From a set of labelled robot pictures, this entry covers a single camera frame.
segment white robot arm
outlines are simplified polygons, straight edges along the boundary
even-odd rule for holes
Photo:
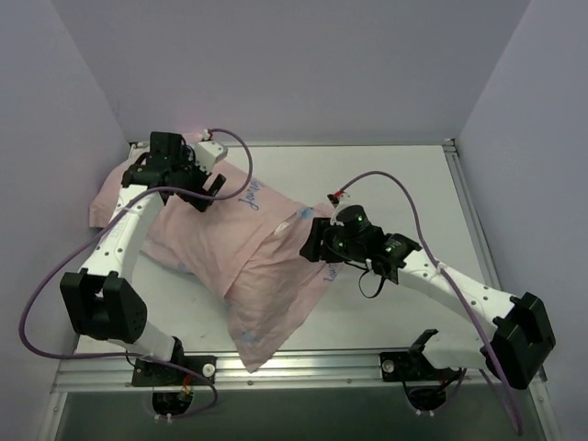
[[[227,149],[215,141],[187,145],[179,134],[152,132],[150,151],[127,170],[112,218],[127,212],[97,244],[77,273],[65,273],[60,284],[73,329],[96,340],[107,340],[136,354],[163,361],[182,352],[178,339],[149,322],[147,307],[131,286],[133,268],[150,225],[169,194],[152,193],[131,209],[126,206],[148,188],[179,187],[215,196],[225,182],[218,175],[208,190],[204,184]],[[180,197],[199,211],[211,201]]]
[[[555,345],[543,302],[526,293],[517,298],[485,286],[443,263],[432,262],[421,245],[401,234],[385,234],[372,225],[361,205],[345,192],[329,195],[333,216],[315,218],[300,255],[312,262],[357,262],[395,284],[413,288],[469,320],[447,278],[456,282],[465,301],[492,343],[510,385],[525,389]],[[480,338],[426,330],[412,347],[433,369],[488,368],[492,361]]]

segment light purple wall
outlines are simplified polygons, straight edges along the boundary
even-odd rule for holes
[[[549,392],[588,436],[588,2],[533,0],[459,138],[504,286],[547,303]]]
[[[53,0],[130,139],[455,137],[528,0]]]
[[[56,364],[20,345],[18,318],[42,276],[88,237],[88,205],[125,140],[49,0],[0,2],[0,60],[0,439],[28,441]],[[57,284],[41,296],[31,339],[71,347]]]

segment pink pillow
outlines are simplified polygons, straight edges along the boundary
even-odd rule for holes
[[[107,225],[124,171],[115,168],[90,206],[90,226]],[[222,161],[215,175],[236,190],[245,173]],[[321,204],[310,209],[253,178],[238,197],[214,202],[200,213],[178,197],[167,201],[142,250],[165,266],[187,269],[230,306],[229,332],[249,371],[263,365],[304,322],[340,270],[299,256]]]

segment wire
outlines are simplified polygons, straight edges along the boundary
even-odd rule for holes
[[[447,389],[447,387],[451,383],[453,383],[457,379],[460,379],[464,375],[463,371],[464,371],[464,369],[462,369],[462,368],[459,369],[458,372],[456,372],[456,375],[454,375],[451,379],[446,379],[443,383],[441,383],[441,386],[439,386],[439,391]]]
[[[133,368],[136,368],[135,364],[132,363],[129,359],[129,351],[125,351],[125,358],[127,359],[127,363],[129,363]]]
[[[404,196],[408,199],[408,202],[411,205],[411,209],[413,211],[414,224],[416,226],[416,234],[419,238],[419,241],[421,241],[421,245],[423,246],[423,249],[426,252],[426,255],[428,256],[431,263],[433,263],[435,268],[437,270],[439,270],[439,272],[445,278],[445,280],[447,281],[449,286],[456,293],[456,296],[458,296],[458,299],[461,302],[461,304],[463,305],[464,309],[466,310],[466,313],[468,314],[469,319],[471,320],[472,324],[476,328],[476,331],[480,335],[480,339],[482,340],[484,347],[488,353],[488,356],[490,357],[490,360],[491,360],[492,364],[494,365],[494,368],[496,369],[496,374],[497,374],[498,378],[503,383],[503,387],[506,392],[506,397],[507,397],[508,401],[510,402],[510,408],[509,408],[508,404],[505,401],[502,401],[503,406],[505,408],[505,411],[507,412],[507,414],[513,416],[512,420],[511,420],[511,424],[513,425],[513,428],[516,431],[516,433],[519,436],[522,436],[524,433],[523,418],[521,415],[521,410],[520,410],[519,404],[516,401],[515,392],[508,382],[508,378],[506,377],[506,374],[504,373],[504,369],[501,366],[500,361],[498,360],[498,356],[496,355],[496,353],[494,352],[494,349],[492,348],[492,345],[490,343],[490,339],[488,338],[488,335],[486,335],[486,333],[484,332],[484,329],[483,329],[480,321],[476,317],[473,309],[468,304],[468,301],[466,300],[463,293],[461,292],[461,289],[459,289],[458,284],[455,282],[453,277],[450,276],[449,273],[443,267],[439,268],[439,261],[435,259],[435,257],[433,256],[433,253],[431,252],[431,249],[429,248],[429,245],[427,244],[426,240],[424,239],[423,229],[421,226],[421,220],[419,218],[419,213],[416,209],[416,205],[414,204],[414,199],[411,196],[411,194],[409,193],[408,189],[395,176],[393,176],[389,173],[386,173],[386,172],[380,172],[380,171],[374,170],[371,172],[365,172],[365,173],[353,178],[347,184],[342,186],[339,191],[346,191],[355,182],[357,182],[360,179],[363,179],[364,177],[370,176],[370,175],[382,175],[382,176],[387,177],[388,179],[391,179],[402,190],[402,193],[404,193]],[[486,378],[486,381],[489,382],[491,387],[493,387],[490,379],[488,379],[487,376],[485,378]]]
[[[382,292],[382,289],[384,288],[384,283],[386,282],[386,278],[380,277],[379,285],[378,285],[378,288],[376,289],[376,292],[374,294],[372,294],[371,296],[369,296],[361,288],[361,280],[364,278],[364,276],[366,274],[369,274],[369,269],[367,269],[367,268],[364,271],[364,274],[359,276],[359,280],[357,281],[357,286],[359,287],[359,292],[361,292],[361,295],[364,296],[366,299],[375,299],[377,296],[379,296],[379,293]]]
[[[191,375],[186,375],[186,376],[184,377],[184,383],[183,383],[183,387],[184,387],[184,393],[185,393],[186,395],[189,395],[189,394],[190,394],[190,387],[189,387],[189,383],[190,383],[190,381],[192,381],[192,379],[193,379],[193,378],[194,378],[194,377],[192,377]]]
[[[364,266],[359,266],[359,265],[356,265],[356,264],[351,264],[351,263],[349,263],[349,262],[344,262],[344,264],[346,264],[346,265],[349,265],[349,266],[352,266],[353,268],[361,269],[362,271],[369,271],[369,270],[368,270],[366,267],[364,267]]]
[[[203,411],[206,411],[207,409],[214,406],[217,402],[217,399],[219,398],[218,392],[217,392],[216,388],[214,387],[214,385],[207,378],[199,375],[197,372],[195,372],[191,369],[176,365],[174,363],[163,361],[163,360],[154,358],[152,356],[145,356],[144,354],[103,352],[103,353],[95,353],[95,354],[64,355],[64,354],[53,354],[51,352],[47,352],[42,349],[38,349],[34,344],[32,344],[29,341],[29,339],[27,337],[27,318],[28,318],[28,315],[30,314],[30,310],[32,309],[32,307],[33,307],[35,301],[37,300],[37,298],[39,297],[40,293],[47,286],[47,284],[57,275],[57,273],[59,273],[67,264],[69,264],[72,260],[74,260],[80,253],[82,253],[84,250],[86,250],[87,248],[92,246],[92,244],[94,244],[94,243],[98,242],[100,239],[102,239],[102,237],[104,237],[107,234],[107,232],[112,230],[112,228],[123,218],[123,216],[125,216],[128,209],[131,209],[134,205],[136,205],[140,200],[142,200],[146,196],[151,195],[152,193],[157,193],[157,192],[174,192],[174,193],[180,193],[183,195],[187,195],[192,198],[201,198],[201,199],[206,199],[206,200],[227,200],[230,198],[234,198],[235,196],[238,196],[241,192],[243,192],[247,188],[247,186],[249,185],[249,182],[251,181],[251,177],[253,176],[254,163],[253,163],[253,158],[251,156],[251,151],[249,150],[249,147],[247,146],[245,141],[239,135],[237,135],[236,133],[234,133],[230,130],[210,129],[209,132],[210,133],[218,132],[218,133],[228,134],[228,135],[232,136],[235,140],[237,140],[243,146],[243,149],[245,150],[245,154],[247,155],[248,171],[247,171],[247,177],[245,178],[245,181],[243,182],[241,187],[239,187],[239,189],[235,190],[234,192],[232,192],[231,194],[226,195],[226,196],[200,195],[199,193],[195,193],[193,191],[184,190],[183,188],[176,188],[176,187],[154,187],[154,188],[150,188],[150,189],[142,192],[139,196],[137,196],[136,198],[131,200],[126,205],[126,207],[124,209],[122,209],[119,212],[119,214],[117,214],[108,223],[108,225],[106,227],[104,227],[104,229],[102,229],[96,236],[94,236],[92,239],[86,241],[79,248],[77,248],[76,250],[71,252],[69,255],[67,255],[59,264],[57,264],[45,276],[45,278],[43,278],[41,280],[39,285],[35,288],[35,290],[31,294],[30,298],[27,300],[27,303],[25,304],[25,307],[24,307],[22,314],[20,316],[20,321],[18,323],[18,338],[20,339],[20,342],[30,352],[32,352],[33,354],[35,354],[37,356],[43,356],[45,358],[50,358],[53,360],[89,360],[89,359],[94,359],[94,358],[113,358],[113,357],[121,357],[121,356],[132,356],[132,357],[137,357],[137,358],[141,358],[141,359],[150,361],[152,363],[157,363],[157,364],[165,366],[167,368],[174,368],[174,369],[180,370],[182,372],[185,372],[189,375],[193,375],[194,377],[198,378],[200,381],[204,382],[207,386],[210,387],[210,389],[212,390],[212,393],[213,393],[213,398],[209,404],[206,404],[206,405],[204,405],[200,408],[197,408],[195,410],[188,410],[185,413],[182,413],[180,415],[175,415],[173,418],[184,418],[187,416],[196,415],[196,414],[201,413]]]

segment screw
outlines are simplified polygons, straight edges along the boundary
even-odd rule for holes
[[[387,374],[391,374],[394,372],[394,362],[392,360],[385,360],[384,363],[382,363],[382,370]]]
[[[217,369],[214,367],[214,365],[207,363],[206,365],[204,365],[202,367],[202,375],[205,376],[207,379],[209,379],[210,377],[212,377],[214,375],[216,370]]]

